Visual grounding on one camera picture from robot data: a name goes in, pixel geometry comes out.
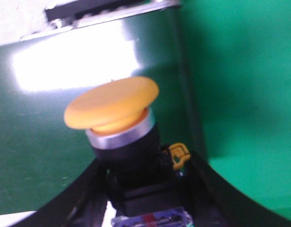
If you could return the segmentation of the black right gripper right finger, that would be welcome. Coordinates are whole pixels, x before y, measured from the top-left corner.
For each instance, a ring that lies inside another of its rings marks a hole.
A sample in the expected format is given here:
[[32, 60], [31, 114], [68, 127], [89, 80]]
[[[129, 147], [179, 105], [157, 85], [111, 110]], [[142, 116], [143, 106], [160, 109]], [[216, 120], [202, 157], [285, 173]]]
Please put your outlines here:
[[188, 211], [196, 227], [291, 227], [215, 172], [197, 153], [185, 163]]

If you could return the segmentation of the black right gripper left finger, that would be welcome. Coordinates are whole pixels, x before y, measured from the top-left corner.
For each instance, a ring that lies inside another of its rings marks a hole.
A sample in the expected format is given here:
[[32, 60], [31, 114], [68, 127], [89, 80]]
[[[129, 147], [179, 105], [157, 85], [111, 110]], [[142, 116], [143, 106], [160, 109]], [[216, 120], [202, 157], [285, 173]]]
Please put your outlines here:
[[106, 169], [98, 159], [54, 199], [13, 227], [100, 227], [108, 198]]

